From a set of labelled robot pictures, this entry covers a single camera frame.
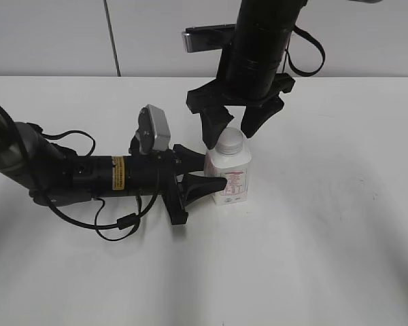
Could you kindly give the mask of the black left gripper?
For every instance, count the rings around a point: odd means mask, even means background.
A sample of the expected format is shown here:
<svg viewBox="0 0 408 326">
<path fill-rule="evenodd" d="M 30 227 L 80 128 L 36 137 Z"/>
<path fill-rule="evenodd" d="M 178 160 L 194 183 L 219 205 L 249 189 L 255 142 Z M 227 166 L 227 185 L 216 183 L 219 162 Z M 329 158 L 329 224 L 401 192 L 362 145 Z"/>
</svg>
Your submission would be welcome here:
<svg viewBox="0 0 408 326">
<path fill-rule="evenodd" d="M 138 144 L 129 147 L 129 193 L 162 197 L 172 225 L 184 225 L 185 206 L 225 189 L 224 177 L 201 177 L 189 174 L 203 171 L 205 154 L 175 144 L 167 151 L 139 152 Z M 177 177 L 183 175 L 182 191 Z"/>
</svg>

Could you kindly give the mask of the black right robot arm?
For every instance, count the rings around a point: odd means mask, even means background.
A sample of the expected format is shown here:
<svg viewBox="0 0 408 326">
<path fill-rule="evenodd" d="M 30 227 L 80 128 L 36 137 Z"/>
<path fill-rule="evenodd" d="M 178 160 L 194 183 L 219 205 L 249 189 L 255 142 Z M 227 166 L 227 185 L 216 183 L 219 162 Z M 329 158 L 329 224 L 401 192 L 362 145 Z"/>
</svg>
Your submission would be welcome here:
<svg viewBox="0 0 408 326">
<path fill-rule="evenodd" d="M 203 142 L 213 149 L 232 121 L 229 106 L 245 107 L 241 131 L 247 138 L 284 107 L 279 97 L 294 79 L 277 68 L 305 1 L 242 1 L 234 24 L 187 28 L 186 51 L 221 50 L 216 78 L 187 93 L 186 104 L 201 117 Z"/>
</svg>

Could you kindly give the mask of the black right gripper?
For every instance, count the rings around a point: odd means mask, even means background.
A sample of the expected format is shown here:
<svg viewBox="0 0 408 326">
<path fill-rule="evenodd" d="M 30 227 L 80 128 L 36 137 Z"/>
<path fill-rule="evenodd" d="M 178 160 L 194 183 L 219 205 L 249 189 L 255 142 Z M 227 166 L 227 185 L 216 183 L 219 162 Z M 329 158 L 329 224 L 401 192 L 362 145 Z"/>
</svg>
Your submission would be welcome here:
<svg viewBox="0 0 408 326">
<path fill-rule="evenodd" d="M 292 91 L 295 80 L 287 73 L 275 75 L 270 91 L 258 98 L 247 95 L 246 91 L 236 93 L 217 79 L 190 90 L 186 105 L 193 113 L 200 113 L 203 142 L 213 149 L 224 129 L 234 119 L 225 106 L 246 107 L 241 121 L 241 131 L 250 139 L 273 115 L 282 110 L 280 92 Z"/>
</svg>

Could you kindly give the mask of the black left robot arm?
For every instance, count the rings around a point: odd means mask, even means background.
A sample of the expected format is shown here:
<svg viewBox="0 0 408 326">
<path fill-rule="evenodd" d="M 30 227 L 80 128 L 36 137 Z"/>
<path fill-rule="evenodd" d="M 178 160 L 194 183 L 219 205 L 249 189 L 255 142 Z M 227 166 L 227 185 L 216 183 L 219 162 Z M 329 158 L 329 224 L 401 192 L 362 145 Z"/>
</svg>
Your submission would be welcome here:
<svg viewBox="0 0 408 326">
<path fill-rule="evenodd" d="M 81 156 L 58 140 L 37 124 L 14 121 L 0 106 L 0 173 L 51 209 L 109 197 L 161 197 L 171 223 L 182 225 L 190 203 L 227 184 L 201 175 L 203 154 L 170 145 L 165 112 L 153 105 L 139 112 L 126 156 Z"/>
</svg>

